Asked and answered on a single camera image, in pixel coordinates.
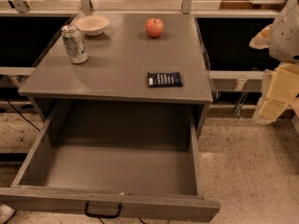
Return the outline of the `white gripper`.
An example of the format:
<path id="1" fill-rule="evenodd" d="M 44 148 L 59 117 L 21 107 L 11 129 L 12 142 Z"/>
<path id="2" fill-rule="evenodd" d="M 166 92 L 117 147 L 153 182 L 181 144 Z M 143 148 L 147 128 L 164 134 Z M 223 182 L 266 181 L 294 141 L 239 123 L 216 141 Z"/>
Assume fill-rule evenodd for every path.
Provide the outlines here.
<path id="1" fill-rule="evenodd" d="M 258 124 L 275 122 L 299 94 L 299 0 L 289 0 L 274 22 L 254 36 L 249 46 L 268 49 L 280 63 L 263 73 L 262 96 L 253 119 Z"/>

